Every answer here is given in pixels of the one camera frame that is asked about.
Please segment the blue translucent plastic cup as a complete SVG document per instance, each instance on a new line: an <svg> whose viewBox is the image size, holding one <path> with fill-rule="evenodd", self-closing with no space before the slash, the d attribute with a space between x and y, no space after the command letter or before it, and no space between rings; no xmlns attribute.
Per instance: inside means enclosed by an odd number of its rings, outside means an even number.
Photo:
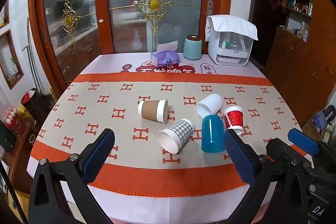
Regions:
<svg viewBox="0 0 336 224"><path fill-rule="evenodd" d="M201 149L205 153L225 151L224 124L220 116L207 115L203 118Z"/></svg>

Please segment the red patterned paper cup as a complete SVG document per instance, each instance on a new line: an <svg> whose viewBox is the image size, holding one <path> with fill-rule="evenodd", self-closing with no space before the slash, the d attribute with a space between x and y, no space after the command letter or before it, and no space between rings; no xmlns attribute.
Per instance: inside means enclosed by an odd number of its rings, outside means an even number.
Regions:
<svg viewBox="0 0 336 224"><path fill-rule="evenodd" d="M224 126L226 130L234 130L238 135L244 132L243 111L240 106L230 106L224 110Z"/></svg>

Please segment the white plastic cup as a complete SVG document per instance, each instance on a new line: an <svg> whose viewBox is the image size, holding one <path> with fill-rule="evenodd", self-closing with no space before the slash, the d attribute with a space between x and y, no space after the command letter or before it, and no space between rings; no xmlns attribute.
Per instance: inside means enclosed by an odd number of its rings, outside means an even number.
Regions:
<svg viewBox="0 0 336 224"><path fill-rule="evenodd" d="M223 99L218 94L210 94L206 98L202 99L196 105L196 112L201 117L204 118L208 115L217 114L219 110L223 107Z"/></svg>

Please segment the grey checkered paper cup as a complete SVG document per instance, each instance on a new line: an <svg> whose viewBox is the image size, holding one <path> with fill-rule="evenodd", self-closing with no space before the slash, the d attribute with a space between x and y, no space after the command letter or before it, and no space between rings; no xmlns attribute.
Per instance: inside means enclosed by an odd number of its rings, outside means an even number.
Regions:
<svg viewBox="0 0 336 224"><path fill-rule="evenodd" d="M157 137L163 149L171 154L177 154L193 133L193 123L188 119L181 119L177 123L159 131Z"/></svg>

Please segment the brown sleeve paper cup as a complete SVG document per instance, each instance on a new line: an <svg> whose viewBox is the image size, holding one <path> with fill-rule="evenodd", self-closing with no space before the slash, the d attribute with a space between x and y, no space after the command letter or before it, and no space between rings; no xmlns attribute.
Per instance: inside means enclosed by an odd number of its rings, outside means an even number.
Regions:
<svg viewBox="0 0 336 224"><path fill-rule="evenodd" d="M168 100L147 100L138 104L138 114L143 119L165 124L168 118Z"/></svg>

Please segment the wooden shelf cabinet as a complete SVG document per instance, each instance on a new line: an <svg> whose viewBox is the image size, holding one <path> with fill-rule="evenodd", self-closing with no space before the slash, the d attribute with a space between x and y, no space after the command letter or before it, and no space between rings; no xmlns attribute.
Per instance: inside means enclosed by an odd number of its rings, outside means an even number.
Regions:
<svg viewBox="0 0 336 224"><path fill-rule="evenodd" d="M335 6L305 1L313 5L307 39L277 28L264 70L300 126L325 107L335 87Z"/></svg>

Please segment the black bin with red items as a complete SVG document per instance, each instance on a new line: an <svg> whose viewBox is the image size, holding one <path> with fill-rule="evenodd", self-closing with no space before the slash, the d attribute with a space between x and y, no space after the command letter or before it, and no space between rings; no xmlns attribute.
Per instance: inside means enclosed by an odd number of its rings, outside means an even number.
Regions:
<svg viewBox="0 0 336 224"><path fill-rule="evenodd" d="M44 124L49 115L49 109L44 104L37 88L27 91L21 99L21 104L37 122Z"/></svg>

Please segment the orange beige H-pattern cloth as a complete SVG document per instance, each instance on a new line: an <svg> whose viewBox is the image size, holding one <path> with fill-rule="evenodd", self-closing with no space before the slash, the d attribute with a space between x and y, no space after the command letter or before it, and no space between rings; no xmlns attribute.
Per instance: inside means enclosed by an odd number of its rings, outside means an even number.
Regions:
<svg viewBox="0 0 336 224"><path fill-rule="evenodd" d="M37 161L62 161L80 153L105 128L115 144L96 180L95 188L130 196L201 196L243 186L226 152L201 149L202 119L196 105L210 94L223 99L223 107L240 106L241 138L258 154L273 138L287 141L298 128L281 95L264 77L188 73L102 73L76 77L51 110L31 151L27 172ZM138 104L168 100L165 124L143 119ZM194 133L179 153L162 148L157 133L181 119L194 125Z"/></svg>

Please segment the white countertop appliance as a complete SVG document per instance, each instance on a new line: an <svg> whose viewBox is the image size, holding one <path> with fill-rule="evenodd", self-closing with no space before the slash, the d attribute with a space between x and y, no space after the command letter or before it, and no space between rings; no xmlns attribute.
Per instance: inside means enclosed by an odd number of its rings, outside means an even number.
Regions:
<svg viewBox="0 0 336 224"><path fill-rule="evenodd" d="M211 31L208 54L217 65L243 67L249 61L253 41L234 32Z"/></svg>

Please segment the white cloth on appliance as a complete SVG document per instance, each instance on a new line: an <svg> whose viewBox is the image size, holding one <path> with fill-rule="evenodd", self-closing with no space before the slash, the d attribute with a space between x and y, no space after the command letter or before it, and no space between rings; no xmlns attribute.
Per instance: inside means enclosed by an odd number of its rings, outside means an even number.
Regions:
<svg viewBox="0 0 336 224"><path fill-rule="evenodd" d="M258 40L257 28L254 24L232 15L211 15L206 18L205 41L210 41L211 30L215 32L233 32Z"/></svg>

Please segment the light blue canister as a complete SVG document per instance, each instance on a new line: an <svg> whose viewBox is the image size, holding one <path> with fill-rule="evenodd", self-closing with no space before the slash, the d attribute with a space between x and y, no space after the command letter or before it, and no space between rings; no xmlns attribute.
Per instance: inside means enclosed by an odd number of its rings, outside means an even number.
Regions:
<svg viewBox="0 0 336 224"><path fill-rule="evenodd" d="M188 35L183 47L183 57L189 60L199 60L202 57L202 40L196 35Z"/></svg>

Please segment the purple tissue pack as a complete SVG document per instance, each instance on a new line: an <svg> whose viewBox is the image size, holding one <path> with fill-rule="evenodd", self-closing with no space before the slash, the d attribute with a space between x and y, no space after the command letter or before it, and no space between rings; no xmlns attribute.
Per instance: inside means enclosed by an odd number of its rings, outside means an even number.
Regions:
<svg viewBox="0 0 336 224"><path fill-rule="evenodd" d="M150 61L156 67L165 67L178 64L180 61L177 52L178 41L173 41L165 44L159 44L157 50L150 54Z"/></svg>

